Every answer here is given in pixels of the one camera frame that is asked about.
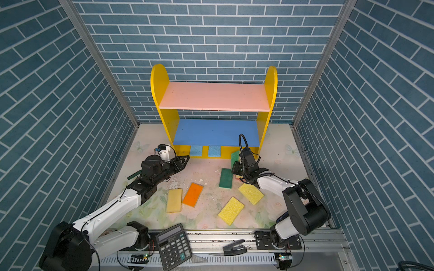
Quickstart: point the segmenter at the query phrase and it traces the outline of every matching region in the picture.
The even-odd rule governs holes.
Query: calculator screen
[[[169,236],[172,236],[173,234],[175,234],[175,233],[177,233],[177,232],[179,232],[179,231],[181,231],[181,227],[180,227],[180,226],[174,228],[173,230],[170,230],[170,231],[166,232],[166,233],[163,234],[163,235],[160,235],[160,236],[158,237],[158,240],[161,242],[162,240],[166,239],[166,238],[169,237]]]

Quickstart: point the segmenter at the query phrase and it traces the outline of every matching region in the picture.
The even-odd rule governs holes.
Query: toy shelf
[[[277,70],[269,67],[265,84],[170,82],[166,68],[151,72],[155,106],[178,155],[190,155],[191,146],[203,146],[202,156],[230,159],[244,134],[254,153],[260,153],[277,94]],[[256,121],[180,119],[178,109],[258,112]],[[209,157],[209,146],[220,147],[220,157]]]

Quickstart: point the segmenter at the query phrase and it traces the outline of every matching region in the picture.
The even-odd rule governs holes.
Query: brick wall
[[[299,125],[361,270],[434,265],[434,2],[358,0]]]
[[[276,66],[271,120],[291,122],[344,0],[145,2],[74,1],[141,122],[160,121],[149,82],[157,63],[170,80],[258,84]],[[256,119],[251,112],[180,115]]]
[[[0,270],[97,207],[133,126],[57,0],[0,1]]]

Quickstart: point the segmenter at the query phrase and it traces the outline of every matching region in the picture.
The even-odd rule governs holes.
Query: robotic arm
[[[135,245],[146,248],[148,228],[132,221],[121,230],[99,237],[123,215],[145,203],[156,191],[157,185],[185,168],[190,156],[169,159],[171,147],[161,144],[156,149],[160,156],[150,155],[141,163],[140,176],[124,192],[93,213],[69,224],[59,223],[51,232],[39,267],[46,271],[86,271],[99,259],[114,251]]]
[[[330,219],[329,209],[310,180],[284,180],[266,168],[259,168],[259,160],[255,160],[243,134],[240,134],[238,143],[240,162],[234,163],[232,173],[243,176],[240,178],[242,182],[269,190],[285,200],[288,212],[270,229],[270,237],[276,247],[285,247],[291,236],[299,233],[307,235]],[[300,197],[308,199],[309,203],[304,205]]]

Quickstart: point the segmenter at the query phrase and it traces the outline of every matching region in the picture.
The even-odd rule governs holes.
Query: pink shelf board
[[[269,112],[264,85],[170,82],[162,109]]]

